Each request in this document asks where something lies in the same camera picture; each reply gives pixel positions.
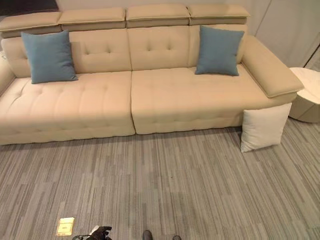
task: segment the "sectional sofa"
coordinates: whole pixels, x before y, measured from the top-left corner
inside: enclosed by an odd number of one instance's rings
[[[303,88],[237,5],[161,4],[8,17],[0,23],[0,144],[241,126],[243,111]],[[244,31],[239,76],[195,75],[200,25]],[[69,30],[78,81],[31,84],[20,32]]]

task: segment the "throw pillow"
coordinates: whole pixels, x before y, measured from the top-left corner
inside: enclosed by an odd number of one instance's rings
[[[244,110],[241,152],[281,143],[292,103],[260,110]]]
[[[239,76],[236,56],[244,33],[200,26],[200,49],[195,74]]]
[[[33,84],[78,80],[71,55],[69,32],[46,35],[21,33]]]

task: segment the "blue pillow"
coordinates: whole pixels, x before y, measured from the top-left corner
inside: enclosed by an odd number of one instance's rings
[[[200,49],[195,74],[239,76],[236,56],[244,33],[200,26]]]
[[[22,32],[21,36],[29,59],[33,84],[78,80],[68,31],[46,35]]]

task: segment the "floor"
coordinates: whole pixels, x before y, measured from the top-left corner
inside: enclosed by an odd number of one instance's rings
[[[241,128],[0,146],[0,237],[319,239],[320,124],[289,119],[282,144],[241,153]]]

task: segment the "person's foot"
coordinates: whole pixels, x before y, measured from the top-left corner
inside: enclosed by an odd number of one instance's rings
[[[145,230],[142,234],[142,240],[153,240],[152,233],[149,230]]]
[[[174,236],[174,237],[172,238],[172,240],[181,240],[181,237],[180,237],[180,236]]]

